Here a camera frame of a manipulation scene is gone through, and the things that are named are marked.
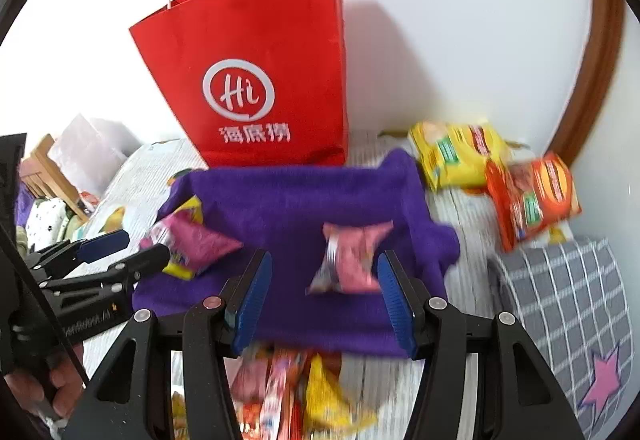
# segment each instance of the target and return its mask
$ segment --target hi logo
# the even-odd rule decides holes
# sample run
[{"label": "hi logo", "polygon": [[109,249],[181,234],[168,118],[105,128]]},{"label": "hi logo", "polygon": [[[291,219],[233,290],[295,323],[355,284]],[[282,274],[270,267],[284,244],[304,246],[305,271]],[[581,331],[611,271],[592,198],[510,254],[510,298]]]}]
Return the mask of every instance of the hi logo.
[{"label": "hi logo", "polygon": [[275,102],[268,75],[242,59],[224,59],[209,68],[202,80],[202,93],[219,115],[244,122],[263,118]]}]

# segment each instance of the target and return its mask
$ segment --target purple cloth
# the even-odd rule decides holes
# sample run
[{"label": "purple cloth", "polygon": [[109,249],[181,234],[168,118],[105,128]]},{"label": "purple cloth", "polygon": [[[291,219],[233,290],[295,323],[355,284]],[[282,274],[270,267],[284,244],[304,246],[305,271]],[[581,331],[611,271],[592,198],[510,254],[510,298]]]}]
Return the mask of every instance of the purple cloth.
[{"label": "purple cloth", "polygon": [[460,254],[454,229],[431,221],[415,162],[402,150],[391,152],[378,169],[285,166],[191,172],[172,186],[158,218],[193,195],[202,202],[204,224],[245,243],[245,248],[192,281],[167,274],[141,280],[134,308],[158,315],[185,311],[218,294],[260,247],[273,256],[273,279],[255,338],[405,357],[382,295],[305,295],[324,256],[322,224],[358,227],[392,220],[394,228],[376,256],[393,249],[407,274],[421,278],[434,296],[446,297],[443,276]]},{"label": "purple cloth", "polygon": [[18,198],[15,201],[15,224],[17,226],[27,226],[27,219],[31,213],[35,199],[35,196],[31,194],[27,186],[23,182],[20,182]]}]

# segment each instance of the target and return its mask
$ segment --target pink star pattern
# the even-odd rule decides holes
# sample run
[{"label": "pink star pattern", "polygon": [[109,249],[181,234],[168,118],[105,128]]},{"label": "pink star pattern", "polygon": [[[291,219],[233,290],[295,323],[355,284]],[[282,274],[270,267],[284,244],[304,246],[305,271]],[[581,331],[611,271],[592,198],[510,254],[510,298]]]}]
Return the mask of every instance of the pink star pattern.
[{"label": "pink star pattern", "polygon": [[597,353],[593,354],[593,383],[580,403],[580,406],[585,404],[595,405],[595,420],[593,423],[596,423],[600,418],[607,399],[620,389],[620,376],[618,375],[619,349],[620,345],[618,344],[605,359],[602,359]]}]

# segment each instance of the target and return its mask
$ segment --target wooden chair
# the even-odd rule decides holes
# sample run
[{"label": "wooden chair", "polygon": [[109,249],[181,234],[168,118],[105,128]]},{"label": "wooden chair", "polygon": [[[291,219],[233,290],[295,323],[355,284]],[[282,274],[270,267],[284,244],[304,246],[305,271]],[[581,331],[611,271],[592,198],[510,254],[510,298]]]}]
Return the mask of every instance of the wooden chair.
[{"label": "wooden chair", "polygon": [[22,160],[20,180],[35,197],[62,198],[80,217],[80,220],[86,222],[89,218],[78,207],[80,199],[78,190],[66,179],[58,165],[47,156],[53,143],[53,137],[46,134],[31,151],[31,154]]}]

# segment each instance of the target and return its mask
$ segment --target finger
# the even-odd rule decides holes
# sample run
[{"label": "finger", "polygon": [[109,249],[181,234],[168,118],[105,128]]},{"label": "finger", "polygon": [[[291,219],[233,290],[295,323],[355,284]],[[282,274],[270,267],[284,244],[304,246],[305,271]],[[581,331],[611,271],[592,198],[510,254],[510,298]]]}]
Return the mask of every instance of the finger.
[{"label": "finger", "polygon": [[38,381],[23,370],[16,370],[5,376],[4,380],[20,407],[35,412],[35,403],[44,399],[44,390]]},{"label": "finger", "polygon": [[[84,346],[82,343],[74,346],[74,353],[78,357],[78,360],[82,362],[82,357],[84,356]],[[71,359],[65,356],[60,363],[51,370],[50,380],[56,388],[62,388],[65,384],[76,383],[78,380],[82,381],[82,377],[76,370]]]},{"label": "finger", "polygon": [[82,395],[82,384],[67,384],[56,393],[53,410],[63,418],[70,418]]},{"label": "finger", "polygon": [[50,379],[56,388],[62,388],[67,384],[82,385],[82,378],[68,357],[65,357],[59,365],[51,370]]}]

